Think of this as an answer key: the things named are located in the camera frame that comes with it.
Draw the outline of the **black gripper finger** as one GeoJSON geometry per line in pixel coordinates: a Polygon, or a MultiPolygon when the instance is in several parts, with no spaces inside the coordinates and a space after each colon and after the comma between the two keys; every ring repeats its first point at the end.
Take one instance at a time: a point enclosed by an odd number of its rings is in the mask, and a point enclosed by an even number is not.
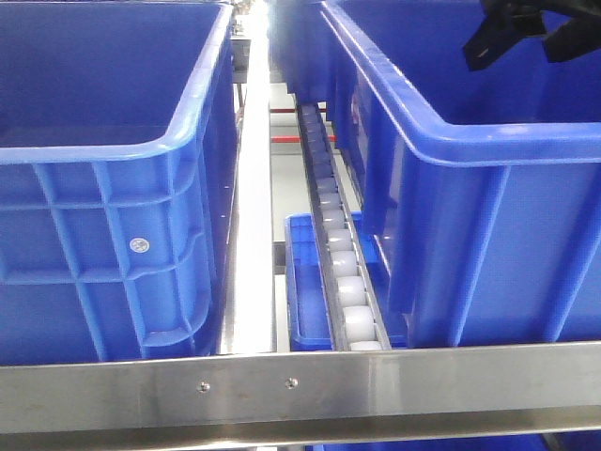
{"type": "Polygon", "coordinates": [[[485,70],[523,39],[546,32],[539,8],[490,10],[462,48],[466,64],[470,71],[485,70]]]}
{"type": "Polygon", "coordinates": [[[543,39],[548,62],[570,61],[600,49],[600,17],[574,17],[543,39]]]}

